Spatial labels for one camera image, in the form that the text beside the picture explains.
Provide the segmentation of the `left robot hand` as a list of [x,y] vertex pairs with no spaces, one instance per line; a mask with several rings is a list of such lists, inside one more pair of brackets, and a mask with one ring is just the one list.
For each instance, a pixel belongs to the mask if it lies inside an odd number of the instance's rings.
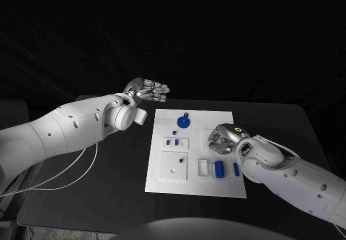
[[164,103],[170,88],[165,84],[136,77],[126,84],[122,93],[126,94],[139,104],[142,101],[154,101]]

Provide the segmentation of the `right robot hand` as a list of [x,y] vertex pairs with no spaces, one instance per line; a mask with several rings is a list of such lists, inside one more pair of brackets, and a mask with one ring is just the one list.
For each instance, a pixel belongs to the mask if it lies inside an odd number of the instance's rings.
[[237,143],[249,137],[247,131],[236,124],[219,124],[207,137],[208,149],[219,155],[227,155],[237,146]]

